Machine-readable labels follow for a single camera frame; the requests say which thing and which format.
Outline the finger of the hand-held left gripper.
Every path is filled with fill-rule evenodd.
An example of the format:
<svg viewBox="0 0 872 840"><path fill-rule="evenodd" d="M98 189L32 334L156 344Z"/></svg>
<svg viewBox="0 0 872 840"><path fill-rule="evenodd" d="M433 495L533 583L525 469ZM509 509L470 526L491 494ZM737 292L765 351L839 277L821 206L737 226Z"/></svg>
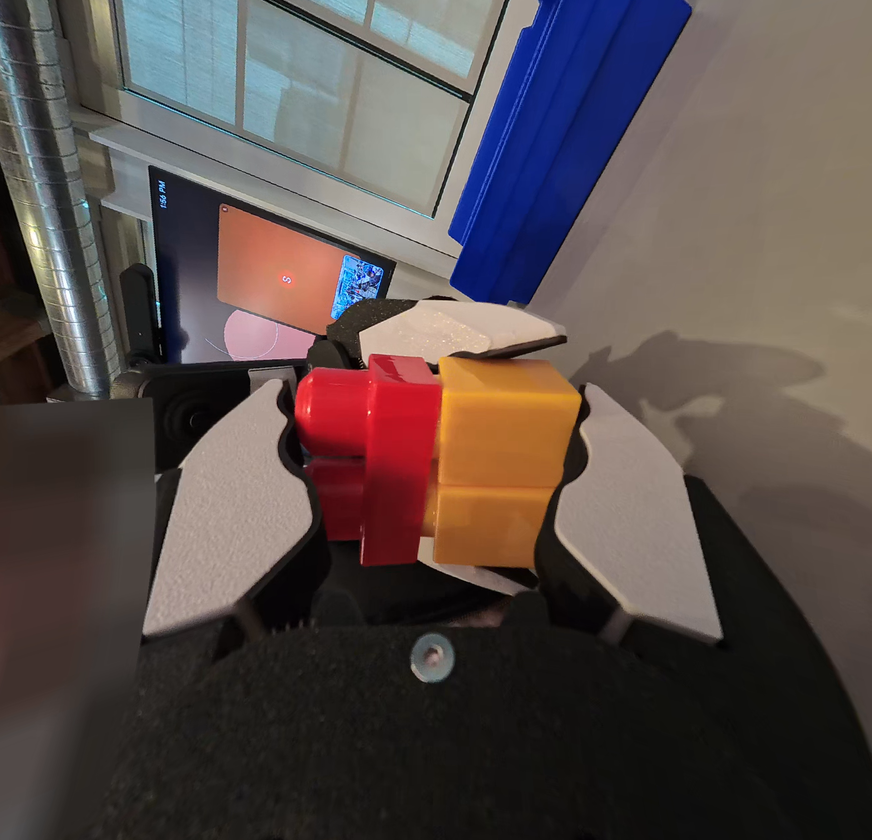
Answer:
<svg viewBox="0 0 872 840"><path fill-rule="evenodd" d="M372 355L502 359L567 342L565 328L536 314L496 303L421 300L358 334L362 359Z"/></svg>
<svg viewBox="0 0 872 840"><path fill-rule="evenodd" d="M472 584L484 590L505 596L516 596L532 590L532 586L518 583L510 577L490 571L484 567L436 562L433 552L434 539L420 538L418 561L436 572L453 577L465 584Z"/></svg>

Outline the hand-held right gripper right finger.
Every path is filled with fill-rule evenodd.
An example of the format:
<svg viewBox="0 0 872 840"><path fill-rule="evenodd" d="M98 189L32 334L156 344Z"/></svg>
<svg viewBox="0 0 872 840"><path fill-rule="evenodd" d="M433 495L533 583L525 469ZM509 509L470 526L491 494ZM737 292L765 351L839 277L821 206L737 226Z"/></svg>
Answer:
<svg viewBox="0 0 872 840"><path fill-rule="evenodd" d="M684 472L596 385L580 408L537 538L551 620L617 645L641 622L708 645L723 629Z"/></svg>

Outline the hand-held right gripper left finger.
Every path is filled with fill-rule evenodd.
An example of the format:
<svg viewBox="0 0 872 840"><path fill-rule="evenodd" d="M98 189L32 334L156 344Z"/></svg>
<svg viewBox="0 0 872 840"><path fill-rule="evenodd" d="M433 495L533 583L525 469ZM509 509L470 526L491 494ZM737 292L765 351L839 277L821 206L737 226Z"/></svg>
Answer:
<svg viewBox="0 0 872 840"><path fill-rule="evenodd" d="M265 631L310 616L330 551L293 404L287 380L266 380L180 464L146 638L228 616Z"/></svg>

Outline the yellow mega block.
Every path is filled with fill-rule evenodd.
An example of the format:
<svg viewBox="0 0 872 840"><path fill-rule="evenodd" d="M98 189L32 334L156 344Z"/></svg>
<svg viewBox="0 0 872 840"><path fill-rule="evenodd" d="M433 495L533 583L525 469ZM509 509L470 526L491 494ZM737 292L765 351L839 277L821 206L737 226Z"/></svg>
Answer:
<svg viewBox="0 0 872 840"><path fill-rule="evenodd" d="M531 569L582 406L549 361L439 361L441 417L422 537L442 565Z"/></svg>

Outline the red mega block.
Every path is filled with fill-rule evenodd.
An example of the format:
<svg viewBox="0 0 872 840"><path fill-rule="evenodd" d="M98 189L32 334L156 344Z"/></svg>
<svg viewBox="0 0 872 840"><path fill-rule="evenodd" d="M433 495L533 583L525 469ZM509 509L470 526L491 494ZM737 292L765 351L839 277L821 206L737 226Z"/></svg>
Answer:
<svg viewBox="0 0 872 840"><path fill-rule="evenodd" d="M328 538L359 541L361 565L417 561L440 412L441 382L421 357L317 367L298 386L297 434Z"/></svg>

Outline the blue storage bin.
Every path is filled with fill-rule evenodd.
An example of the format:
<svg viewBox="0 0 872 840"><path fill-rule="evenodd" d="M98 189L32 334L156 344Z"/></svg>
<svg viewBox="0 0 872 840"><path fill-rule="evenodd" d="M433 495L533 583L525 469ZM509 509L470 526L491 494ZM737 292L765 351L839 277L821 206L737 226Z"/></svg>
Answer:
<svg viewBox="0 0 872 840"><path fill-rule="evenodd" d="M453 289L529 303L692 15L685 0L537 0L449 235Z"/></svg>

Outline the computer monitor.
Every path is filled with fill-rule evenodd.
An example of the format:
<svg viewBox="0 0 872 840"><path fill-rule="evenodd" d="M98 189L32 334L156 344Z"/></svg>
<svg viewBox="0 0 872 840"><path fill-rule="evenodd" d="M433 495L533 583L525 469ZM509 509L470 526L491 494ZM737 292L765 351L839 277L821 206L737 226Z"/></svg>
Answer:
<svg viewBox="0 0 872 840"><path fill-rule="evenodd" d="M171 364L303 358L397 263L149 166L159 318Z"/></svg>

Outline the glass window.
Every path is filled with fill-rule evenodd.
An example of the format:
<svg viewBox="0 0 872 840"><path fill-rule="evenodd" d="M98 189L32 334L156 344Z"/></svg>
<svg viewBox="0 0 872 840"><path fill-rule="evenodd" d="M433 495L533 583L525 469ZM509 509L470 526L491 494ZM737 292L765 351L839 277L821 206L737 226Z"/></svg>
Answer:
<svg viewBox="0 0 872 840"><path fill-rule="evenodd" d="M82 102L419 266L448 235L510 0L71 0Z"/></svg>

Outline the silver duct pipe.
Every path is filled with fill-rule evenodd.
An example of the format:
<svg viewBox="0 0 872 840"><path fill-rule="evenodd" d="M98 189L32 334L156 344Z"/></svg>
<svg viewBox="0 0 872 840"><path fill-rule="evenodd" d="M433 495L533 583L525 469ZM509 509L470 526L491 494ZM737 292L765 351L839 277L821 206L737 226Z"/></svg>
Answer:
<svg viewBox="0 0 872 840"><path fill-rule="evenodd" d="M121 362L50 0L1 0L2 170L69 386L107 397Z"/></svg>

